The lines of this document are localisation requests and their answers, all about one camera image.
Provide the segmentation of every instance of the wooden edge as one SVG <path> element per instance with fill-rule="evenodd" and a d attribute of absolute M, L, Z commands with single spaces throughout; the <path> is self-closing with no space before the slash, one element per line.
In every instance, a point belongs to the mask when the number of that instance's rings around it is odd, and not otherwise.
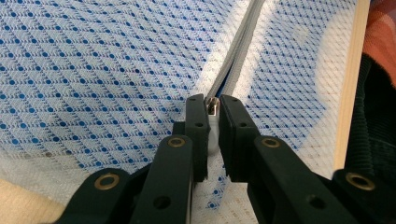
<path fill-rule="evenodd" d="M 64 206 L 0 179 L 0 223 L 53 223 Z"/>
<path fill-rule="evenodd" d="M 347 141 L 349 137 L 353 105 L 355 103 L 356 88 L 358 85 L 361 53 L 363 49 L 369 7 L 369 0 L 357 1 L 355 17 L 353 19 L 352 34 L 349 41 L 350 46 L 346 56 L 345 80 L 342 88 L 341 102 L 338 113 L 337 135 L 333 163 L 334 170 L 344 168 L 346 161 Z"/>

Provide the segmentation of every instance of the orange cloth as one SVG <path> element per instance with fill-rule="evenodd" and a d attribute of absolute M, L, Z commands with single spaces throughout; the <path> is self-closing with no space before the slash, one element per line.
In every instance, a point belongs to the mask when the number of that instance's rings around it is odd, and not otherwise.
<path fill-rule="evenodd" d="M 377 0 L 370 6 L 363 53 L 368 54 L 390 76 L 396 88 L 396 1 Z"/>

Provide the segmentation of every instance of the zipper pull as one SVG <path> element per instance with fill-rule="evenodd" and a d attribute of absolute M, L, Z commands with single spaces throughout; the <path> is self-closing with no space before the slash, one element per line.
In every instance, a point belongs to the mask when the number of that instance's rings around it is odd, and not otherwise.
<path fill-rule="evenodd" d="M 219 152 L 219 106 L 220 100 L 216 97 L 209 98 L 206 103 L 210 125 L 209 141 L 207 144 L 207 153 L 209 156 Z"/>

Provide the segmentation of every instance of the zipper teeth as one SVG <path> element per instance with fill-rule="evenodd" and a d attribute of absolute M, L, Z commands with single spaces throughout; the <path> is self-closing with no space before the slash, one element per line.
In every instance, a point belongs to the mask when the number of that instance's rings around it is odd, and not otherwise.
<path fill-rule="evenodd" d="M 225 81 L 222 91 L 223 94 L 233 94 L 233 89 L 235 88 L 236 82 L 240 77 L 242 66 L 248 54 L 248 48 L 253 38 L 253 33 L 256 28 L 257 20 L 260 17 L 260 12 L 262 11 L 262 5 L 264 3 L 264 0 L 256 0 L 255 3 L 255 7 L 251 9 L 252 11 L 250 12 L 251 16 L 249 18 L 249 21 L 247 21 L 248 26 L 244 33 L 244 37 L 238 46 L 239 50 L 237 51 L 233 59 L 233 66 L 231 67 L 230 74 Z"/>
<path fill-rule="evenodd" d="M 225 57 L 224 63 L 220 68 L 219 74 L 215 79 L 215 82 L 212 85 L 212 88 L 210 89 L 209 93 L 207 94 L 207 97 L 215 97 L 216 93 L 218 92 L 221 83 L 223 80 L 227 77 L 227 74 L 229 73 L 230 69 L 233 66 L 233 61 L 235 59 L 235 56 L 237 55 L 237 51 L 239 50 L 239 46 L 244 40 L 246 29 L 248 27 L 249 21 L 250 21 L 250 14 L 252 9 L 256 6 L 256 2 L 260 0 L 251 0 L 247 7 L 247 12 L 245 13 L 244 18 L 242 19 L 241 25 L 239 26 L 238 30 L 236 31 L 235 38 L 233 39 L 233 42 L 230 46 L 230 49 L 228 50 L 228 53 Z"/>

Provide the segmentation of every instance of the black fabric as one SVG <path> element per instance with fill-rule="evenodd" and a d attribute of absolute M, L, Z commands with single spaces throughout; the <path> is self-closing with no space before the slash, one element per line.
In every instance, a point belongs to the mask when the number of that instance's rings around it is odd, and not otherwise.
<path fill-rule="evenodd" d="M 396 90 L 366 55 L 356 93 L 346 167 L 374 173 L 396 188 Z"/>

